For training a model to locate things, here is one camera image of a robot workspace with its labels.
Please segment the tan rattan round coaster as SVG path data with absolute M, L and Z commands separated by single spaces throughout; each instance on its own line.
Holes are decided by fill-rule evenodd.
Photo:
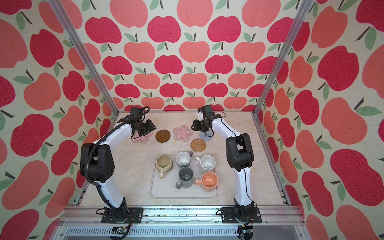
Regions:
M 191 142 L 191 149 L 194 152 L 201 153 L 201 152 L 203 152 L 206 149 L 206 147 L 207 147 L 207 144 L 202 139 L 194 139 Z

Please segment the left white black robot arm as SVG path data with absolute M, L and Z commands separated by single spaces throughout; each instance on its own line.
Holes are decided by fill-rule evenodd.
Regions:
M 119 223 L 130 220 L 131 216 L 127 202 L 113 179 L 115 163 L 112 150 L 130 135 L 138 133 L 139 137 L 142 137 L 155 129 L 151 120 L 121 120 L 119 125 L 102 138 L 93 143 L 83 144 L 81 148 L 81 175 L 89 184 L 96 187 L 105 204 L 105 214 L 120 217 Z

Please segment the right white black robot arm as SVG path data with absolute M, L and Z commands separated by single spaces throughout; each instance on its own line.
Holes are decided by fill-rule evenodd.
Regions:
M 250 136 L 236 131 L 223 118 L 194 120 L 192 124 L 194 131 L 207 132 L 209 129 L 226 140 L 227 162 L 234 170 L 237 187 L 234 211 L 239 222 L 249 221 L 255 211 L 255 202 L 251 198 L 250 175 L 254 153 Z

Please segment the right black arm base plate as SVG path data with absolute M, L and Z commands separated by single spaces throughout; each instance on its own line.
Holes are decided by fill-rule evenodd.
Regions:
M 245 213 L 242 210 L 235 209 L 235 207 L 221 208 L 216 212 L 216 215 L 222 218 L 223 224 L 247 225 L 249 223 L 261 224 L 263 222 L 259 208 L 250 211 L 246 210 Z

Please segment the brown wooden round coaster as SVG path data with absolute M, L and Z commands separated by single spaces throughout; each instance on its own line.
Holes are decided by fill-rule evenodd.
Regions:
M 171 133 L 168 130 L 159 130 L 156 133 L 156 140 L 159 143 L 165 143 L 171 138 Z

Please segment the pink flower coaster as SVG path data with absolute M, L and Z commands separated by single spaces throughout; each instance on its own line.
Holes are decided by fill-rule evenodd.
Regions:
M 149 133 L 145 136 L 141 136 L 139 137 L 138 133 L 135 133 L 133 138 L 132 138 L 132 142 L 133 143 L 141 143 L 141 144 L 146 144 L 149 140 L 150 140 L 150 137 L 153 135 L 153 133 Z
M 182 125 L 178 128 L 173 129 L 174 140 L 188 142 L 194 131 L 191 130 L 187 125 Z

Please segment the grey woven round coaster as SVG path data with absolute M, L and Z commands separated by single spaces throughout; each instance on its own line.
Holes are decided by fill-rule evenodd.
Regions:
M 212 131 L 200 132 L 199 136 L 203 141 L 209 142 L 214 138 L 214 133 Z

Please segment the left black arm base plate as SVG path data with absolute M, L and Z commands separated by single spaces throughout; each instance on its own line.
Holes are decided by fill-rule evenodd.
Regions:
M 126 208 L 126 213 L 104 207 L 101 223 L 103 224 L 140 224 L 143 217 L 143 208 Z

